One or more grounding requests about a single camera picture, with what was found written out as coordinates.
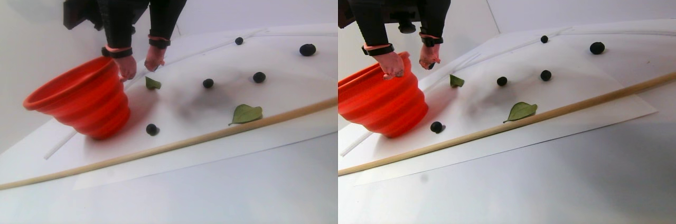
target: black ball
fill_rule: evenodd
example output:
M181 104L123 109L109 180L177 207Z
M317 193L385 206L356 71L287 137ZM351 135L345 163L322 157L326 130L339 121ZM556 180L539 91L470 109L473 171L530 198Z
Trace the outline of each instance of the black ball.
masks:
M540 74L540 79L543 79L543 81L549 81L551 79L551 72L549 70L544 70Z
M434 122L432 125L429 127L432 132L435 133L441 133L444 129L446 129L446 125L442 125L440 122Z
M311 43L304 44L300 47L300 53L305 57L310 57L314 52L317 52L317 48Z
M205 79L202 82L202 86L204 86L205 88L211 88L213 86L213 80L212 79Z
M147 127L145 127L145 132L150 134L150 136L154 136L159 133L159 128L157 128L154 124L149 124Z
M589 46L590 52L592 52L594 55L599 55L601 54L604 50L606 50L606 46L603 45L601 42L596 42L592 43L591 46Z
M255 74L253 74L253 81L255 81L256 83L265 81L265 74L263 72L256 72Z
M502 87L507 85L507 77L500 77L497 79L497 85Z

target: green leaf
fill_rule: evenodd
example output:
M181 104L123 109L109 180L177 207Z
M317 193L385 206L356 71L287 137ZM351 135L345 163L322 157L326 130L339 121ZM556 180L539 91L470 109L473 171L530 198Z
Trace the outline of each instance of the green leaf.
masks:
M509 118L507 118L507 121L504 121L503 123L516 121L527 116L533 116L536 113L536 110L538 110L538 104L531 105L520 101L512 106L512 110L509 112Z
M455 77L453 74L451 75L451 87L462 87L464 85L464 79Z
M232 116L232 124L244 124L254 120L263 118L263 108L251 107L246 104L241 104L234 109L234 116Z
M162 87L162 83L159 81L155 81L154 79L150 79L147 76L145 77L145 87L147 87L148 89L159 89L160 87Z

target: silicone bucket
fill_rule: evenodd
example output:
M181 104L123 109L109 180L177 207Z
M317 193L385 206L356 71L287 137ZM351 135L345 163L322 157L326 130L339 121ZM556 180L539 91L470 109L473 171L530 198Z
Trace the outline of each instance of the silicone bucket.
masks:
M118 67L107 57L86 62L47 82L24 100L24 108L54 116L95 139L111 137L130 116Z
M379 64L371 65L338 82L338 113L371 132L398 137L423 119L428 107L411 72L408 52L399 53L404 75L384 80Z

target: wrist strap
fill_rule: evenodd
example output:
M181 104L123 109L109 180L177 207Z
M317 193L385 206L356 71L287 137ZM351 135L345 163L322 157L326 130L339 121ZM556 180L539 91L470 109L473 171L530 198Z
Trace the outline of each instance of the wrist strap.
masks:
M132 54L131 48L129 50L121 51L121 52L109 52L106 47L101 48L101 55L104 55L104 57L111 57L111 58L124 58L124 57L129 57Z
M394 52L394 45L392 45L392 43L389 43L389 46L387 47L378 48L374 50L367 50L364 48L364 46L362 46L362 51L364 52L364 55L370 55L371 57L373 57L374 55L383 55L390 52Z
M148 43L150 43L150 45L152 46L159 48L160 50L164 50L167 48L167 46L171 45L171 41L164 40L148 40Z
M444 38L421 38L422 43L427 47L434 47L436 44L444 43Z

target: wooden stick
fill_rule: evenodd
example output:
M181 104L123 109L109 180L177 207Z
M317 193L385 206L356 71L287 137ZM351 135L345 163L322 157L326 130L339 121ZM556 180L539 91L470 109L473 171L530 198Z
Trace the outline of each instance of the wooden stick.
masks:
M537 114L537 115L534 115L534 116L529 116L529 117L521 119L521 120L516 120L514 122L505 123L505 124L502 124L502 125L498 125L496 127L488 128L486 130L480 130L479 132L470 133L468 135L464 135L464 136L457 137L457 138L454 138L454 139L449 139L447 141L439 142L437 144L433 144L433 145L430 145L430 146L421 147L419 149L411 150L409 152L405 152L405 153L402 153L402 154L397 154L395 156L389 156L387 158L379 159L377 161L372 161L370 163L364 163L364 164L360 164L360 165L357 165L357 166L352 166L352 167L347 168L347 169L341 169L341 170L338 170L338 176L347 175L347 174L355 173L355 172L359 172L359 171L364 171L364 170L371 169L371 168L374 168L374 167L377 167L377 166L383 166L385 164L395 163L395 162L405 160L405 159L408 159L408 158L412 158L412 157L415 157L415 156L420 156L420 155L427 154L427 153L430 153L430 152L434 152L434 151L437 151L437 150L442 150L442 149L445 149L447 147L452 147L452 146L456 146L456 145L459 145L459 144L470 142L470 141L473 141L473 140L476 140L476 139L481 139L482 137L488 137L490 135L494 135L494 134L497 134L497 133L506 132L507 130L512 130L512 129L516 129L516 128L519 128L519 127L524 127L526 125L531 125L533 123L537 123L537 122L547 120L547 119L550 119L550 118L555 118L557 116L566 115L568 113L574 113L578 110L582 110L582 109L585 109L585 108L596 106L598 104L606 103L608 101L613 101L615 99L630 96L630 95L639 93L640 91L645 91L646 89L650 89L652 87L659 86L659 85L664 84L666 82L673 81L674 79L676 79L676 72L672 72L670 74L665 74L665 75L662 75L660 77L651 79L649 81L640 82L640 83L635 84L633 86L625 87L623 89L612 91L610 93L607 93L607 94L604 94L604 95L601 95L601 96L596 96L594 98L585 99L584 101L579 101L577 103L570 104L570 105L567 105L567 106L563 106L561 108L556 108L554 110L550 110L550 111L547 111L545 113L540 113L540 114Z
M24 186L24 185L29 185L33 183L41 183L43 181L49 181L49 180L56 180L58 178L65 178L66 176L71 176L71 175L77 175L80 173L88 172L88 171L93 171L96 169L101 169L105 168L107 166L112 166L115 164L120 164L120 163L126 163L128 161L133 161L136 159L152 156L155 154L161 154L164 152L169 152L171 150L176 150L182 147L187 147L187 146L193 146L195 144L200 144L203 142L208 142L213 139L218 139L222 137L226 137L229 135L234 135L237 133L242 133L246 132L247 130L253 130L261 127L265 127L268 125L273 125L276 123L281 123L287 120L292 120L294 118L299 118L301 116L309 115L312 113L319 112L321 110L325 110L328 108L331 108L333 106L338 105L338 97L327 99L325 101L320 101L318 103L305 106L303 108L298 108L295 110L291 110L289 112L285 112L279 115L274 115L270 116L267 118L263 118L260 120L255 120L252 122L248 122L242 125L237 125L235 127L230 127L227 129L223 130L217 130L216 132L212 133L207 133L204 135L200 135L197 137L191 137L189 139L184 139L179 142L173 142L166 144L164 146L158 146L158 147L153 147L147 150L143 150L140 152L135 152L132 154L127 154L125 156L120 156L117 158L112 158L106 161L101 161L99 163L92 163L89 165L85 166L80 166L74 169L68 169L65 171L49 174L49 175L42 175L42 176L37 176L36 178L29 178L27 180L20 180L20 181L15 181L12 183L5 183L5 184L0 184L0 190L5 190L9 188L14 188L14 187L19 187L19 186Z

